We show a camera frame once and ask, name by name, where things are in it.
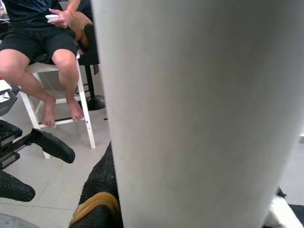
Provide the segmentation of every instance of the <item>tile floor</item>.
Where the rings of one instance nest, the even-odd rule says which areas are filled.
[[[67,115],[68,110],[64,105],[59,106],[57,114]],[[91,112],[90,116],[96,142],[94,150],[89,148],[83,122],[45,129],[75,150],[76,159],[73,164],[66,164],[56,158],[45,160],[41,149],[35,145],[20,151],[21,159],[5,171],[31,185],[36,196],[28,203],[0,198],[0,213],[20,217],[40,228],[68,227],[78,205],[83,184],[110,142],[107,121],[104,120],[105,110]],[[3,118],[20,127],[24,134],[29,133],[32,128],[20,98]],[[289,203],[304,205],[303,166],[304,144],[298,144],[280,184]]]

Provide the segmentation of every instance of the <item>white cylinder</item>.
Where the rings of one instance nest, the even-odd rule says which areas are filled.
[[[304,113],[303,0],[93,0],[125,228],[260,228]]]

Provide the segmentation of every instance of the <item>man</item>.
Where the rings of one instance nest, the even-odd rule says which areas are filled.
[[[66,101],[74,121],[84,114],[74,98],[78,83],[75,34],[67,29],[80,0],[71,0],[62,11],[57,0],[3,0],[10,19],[9,34],[0,44],[0,76],[45,104],[42,123],[55,124],[55,98],[26,68],[41,54],[47,53],[59,69],[59,81],[66,89]],[[57,14],[58,19],[47,21],[45,15]]]

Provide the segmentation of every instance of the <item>white folding chair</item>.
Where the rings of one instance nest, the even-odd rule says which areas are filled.
[[[84,111],[84,118],[82,119],[86,123],[86,128],[91,144],[91,148],[95,148],[95,141],[94,141],[94,135],[92,131],[92,126],[91,126],[91,121],[90,121],[90,116],[89,116],[89,111],[87,108],[86,104],[86,95],[83,87],[83,82],[80,74],[80,69],[79,69],[79,63],[77,61],[77,69],[79,73],[79,81],[78,81],[78,90],[79,90],[79,97],[76,97],[76,100],[81,101],[82,109]],[[27,68],[27,72],[33,73],[33,75],[40,80],[38,73],[43,73],[43,72],[49,72],[49,71],[57,71],[58,68],[55,65],[49,65],[49,64],[44,64],[44,63],[34,63],[32,65],[29,65]],[[40,101],[38,106],[35,108],[32,101],[30,100],[29,96],[25,93],[21,92],[21,97],[23,100],[23,103],[26,107],[26,110],[28,112],[28,115],[30,117],[30,120],[33,124],[34,128],[41,129],[43,127],[46,127],[45,125],[39,123],[38,118],[37,118],[37,113],[39,112],[41,106],[43,105],[43,102]],[[66,103],[66,99],[57,99],[56,104],[61,104],[61,103]],[[60,124],[67,124],[73,122],[72,118],[65,118],[65,119],[60,119],[56,120],[55,125],[60,125]],[[50,155],[44,152],[44,156],[46,159],[50,158]]]

